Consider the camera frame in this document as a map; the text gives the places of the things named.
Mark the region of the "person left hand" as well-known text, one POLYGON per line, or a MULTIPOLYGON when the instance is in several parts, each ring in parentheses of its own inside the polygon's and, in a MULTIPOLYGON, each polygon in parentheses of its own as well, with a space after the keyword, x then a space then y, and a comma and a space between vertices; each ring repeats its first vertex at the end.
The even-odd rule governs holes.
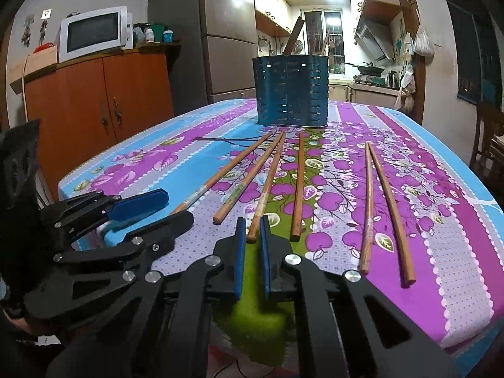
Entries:
POLYGON ((42 333, 33 321, 25 318, 11 318, 7 312, 3 311, 5 319, 13 325, 17 330, 31 336, 40 336, 42 333))

